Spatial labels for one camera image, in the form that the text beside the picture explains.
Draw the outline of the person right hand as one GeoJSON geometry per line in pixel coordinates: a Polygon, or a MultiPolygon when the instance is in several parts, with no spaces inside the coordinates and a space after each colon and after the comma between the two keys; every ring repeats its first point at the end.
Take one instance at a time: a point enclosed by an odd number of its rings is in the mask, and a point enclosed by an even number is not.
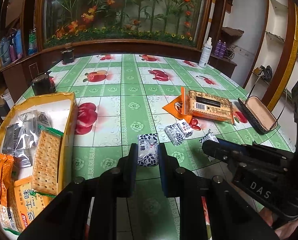
{"type": "MultiPolygon", "coordinates": [[[[268,208],[263,207],[261,211],[258,213],[260,217],[267,223],[268,226],[272,226],[273,224],[273,212],[268,208]]],[[[287,222],[281,227],[275,229],[276,235],[279,239],[288,239],[292,233],[296,230],[298,226],[298,218],[292,222],[287,222]]]]}

